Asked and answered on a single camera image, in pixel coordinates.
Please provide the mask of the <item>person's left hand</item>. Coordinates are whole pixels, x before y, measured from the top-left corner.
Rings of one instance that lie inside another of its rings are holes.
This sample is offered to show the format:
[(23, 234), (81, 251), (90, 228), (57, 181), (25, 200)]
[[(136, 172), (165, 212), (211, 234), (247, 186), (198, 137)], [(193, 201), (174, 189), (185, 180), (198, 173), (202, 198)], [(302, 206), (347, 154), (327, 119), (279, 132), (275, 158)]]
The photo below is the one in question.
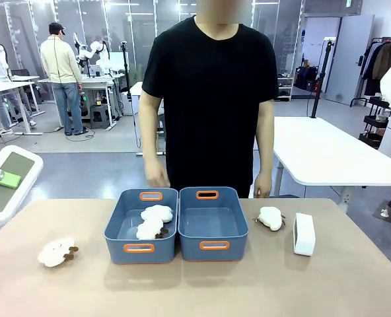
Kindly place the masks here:
[(254, 198), (268, 198), (272, 189), (270, 172), (260, 171), (254, 181)]

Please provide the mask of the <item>person's right hand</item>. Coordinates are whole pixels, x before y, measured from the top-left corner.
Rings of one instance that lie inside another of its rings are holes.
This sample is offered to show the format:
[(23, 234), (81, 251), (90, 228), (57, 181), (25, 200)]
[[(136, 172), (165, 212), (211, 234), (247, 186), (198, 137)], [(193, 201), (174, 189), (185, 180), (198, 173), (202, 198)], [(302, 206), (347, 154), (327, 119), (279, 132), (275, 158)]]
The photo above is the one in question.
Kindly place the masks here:
[(152, 188), (169, 188), (170, 181), (165, 165), (158, 158), (145, 158), (145, 175)]

